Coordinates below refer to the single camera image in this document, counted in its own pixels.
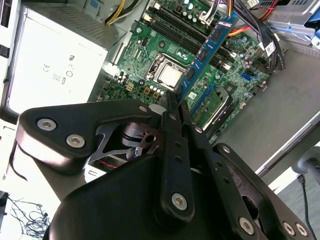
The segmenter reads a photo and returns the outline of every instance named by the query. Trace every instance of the metal bolt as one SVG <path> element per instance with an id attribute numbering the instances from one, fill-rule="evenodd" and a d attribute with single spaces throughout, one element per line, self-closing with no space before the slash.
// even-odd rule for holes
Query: metal bolt
<path id="1" fill-rule="evenodd" d="M 137 34 L 139 34 L 139 33 L 142 32 L 142 28 L 141 27 L 137 27 L 135 31 L 136 31 Z"/>
<path id="2" fill-rule="evenodd" d="M 201 129 L 200 127 L 195 126 L 194 128 L 195 128 L 195 130 L 196 130 L 198 133 L 202 133 L 202 129 Z"/>
<path id="3" fill-rule="evenodd" d="M 42 118 L 36 124 L 40 129 L 45 131 L 52 131 L 57 127 L 57 124 L 48 118 Z"/>
<path id="4" fill-rule="evenodd" d="M 66 138 L 66 143 L 75 149 L 80 149 L 85 145 L 85 139 L 77 134 L 72 134 Z"/>
<path id="5" fill-rule="evenodd" d="M 283 226 L 284 226 L 284 229 L 292 236 L 296 235 L 296 232 L 295 230 L 292 228 L 292 226 L 290 226 L 289 223 L 287 222 L 283 222 Z"/>
<path id="6" fill-rule="evenodd" d="M 307 231 L 305 230 L 305 228 L 304 228 L 303 226 L 301 226 L 299 223 L 296 223 L 295 225 L 296 225 L 296 227 L 298 228 L 299 232 L 300 232 L 303 236 L 305 236 L 305 237 L 308 236 L 308 233 L 307 233 Z"/>
<path id="7" fill-rule="evenodd" d="M 228 153 L 228 154 L 230 153 L 230 149 L 229 149 L 228 147 L 223 146 L 222 148 L 223 148 L 223 150 L 224 150 L 226 153 Z"/>
<path id="8" fill-rule="evenodd" d="M 181 211 L 186 210 L 188 207 L 187 200 L 185 199 L 184 196 L 182 196 L 178 192 L 175 192 L 174 194 L 172 194 L 171 200 L 173 205 Z"/>
<path id="9" fill-rule="evenodd" d="M 173 115 L 172 113 L 169 113 L 169 117 L 170 117 L 171 119 L 173 119 L 173 120 L 177 120 L 176 116 Z"/>
<path id="10" fill-rule="evenodd" d="M 144 106 L 139 106 L 139 109 L 143 112 L 148 112 L 148 110 Z"/>
<path id="11" fill-rule="evenodd" d="M 239 223 L 241 228 L 249 235 L 253 235 L 255 233 L 255 229 L 252 226 L 251 222 L 249 222 L 248 219 L 246 219 L 245 217 L 240 217 L 239 218 Z"/>

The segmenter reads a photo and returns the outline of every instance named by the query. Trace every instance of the white sticker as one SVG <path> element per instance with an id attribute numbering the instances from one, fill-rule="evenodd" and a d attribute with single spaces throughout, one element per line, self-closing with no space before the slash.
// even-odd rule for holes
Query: white sticker
<path id="1" fill-rule="evenodd" d="M 155 37 L 156 34 L 157 34 L 157 33 L 156 33 L 155 31 L 153 31 L 153 30 L 150 32 L 151 37 Z"/>
<path id="2" fill-rule="evenodd" d="M 280 38 L 278 37 L 278 35 L 276 33 L 273 34 L 276 38 L 276 40 L 279 42 L 280 41 Z"/>
<path id="3" fill-rule="evenodd" d="M 248 4 L 249 4 L 250 8 L 254 7 L 258 3 L 259 3 L 259 0 L 249 0 L 248 1 Z"/>
<path id="4" fill-rule="evenodd" d="M 191 98 L 192 100 L 195 100 L 196 96 L 197 94 L 195 94 L 194 92 L 190 92 L 188 97 Z"/>
<path id="5" fill-rule="evenodd" d="M 276 50 L 276 46 L 275 46 L 275 43 L 274 41 L 270 42 L 268 44 L 268 46 L 266 46 L 265 48 L 265 52 L 266 54 L 268 55 L 268 57 Z"/>
<path id="6" fill-rule="evenodd" d="M 259 46 L 262 50 L 265 50 L 264 45 L 262 44 L 262 42 L 259 42 Z"/>
<path id="7" fill-rule="evenodd" d="M 228 22 L 225 22 L 225 21 L 218 21 L 218 24 L 222 25 L 222 26 L 225 26 L 225 27 L 228 27 L 228 28 L 230 28 L 232 26 L 231 23 L 228 23 Z"/>

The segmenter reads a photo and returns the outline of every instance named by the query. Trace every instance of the red wire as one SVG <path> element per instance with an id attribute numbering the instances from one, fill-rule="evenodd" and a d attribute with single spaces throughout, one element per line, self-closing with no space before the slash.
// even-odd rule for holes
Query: red wire
<path id="1" fill-rule="evenodd" d="M 106 162 L 104 162 L 104 161 L 99 161 L 100 163 L 102 163 L 102 164 L 104 164 L 104 165 L 106 165 L 107 167 L 110 167 L 110 168 L 114 168 L 114 169 L 116 169 L 118 166 L 115 166 L 115 165 L 111 165 L 111 164 L 109 164 L 109 163 L 106 163 Z"/>

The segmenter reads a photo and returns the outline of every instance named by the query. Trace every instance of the blue connector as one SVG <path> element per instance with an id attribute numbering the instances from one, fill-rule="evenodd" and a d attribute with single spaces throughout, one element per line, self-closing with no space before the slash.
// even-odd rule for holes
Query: blue connector
<path id="1" fill-rule="evenodd" d="M 250 76 L 249 74 L 247 73 L 242 73 L 241 75 L 245 80 L 248 80 L 248 81 L 251 81 L 252 80 L 252 76 Z"/>

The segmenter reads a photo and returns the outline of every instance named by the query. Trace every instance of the tangled wires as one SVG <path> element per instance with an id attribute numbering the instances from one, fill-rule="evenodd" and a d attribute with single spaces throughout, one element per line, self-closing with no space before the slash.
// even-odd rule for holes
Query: tangled wires
<path id="1" fill-rule="evenodd" d="M 8 197 L 8 199 L 13 203 L 11 210 L 14 212 L 14 214 L 11 215 L 19 221 L 21 226 L 21 234 L 28 235 L 33 239 L 42 240 L 50 224 L 48 214 L 42 209 L 43 206 L 33 202 L 13 200 L 10 197 Z M 36 210 L 26 214 L 18 206 L 20 204 L 34 205 Z"/>

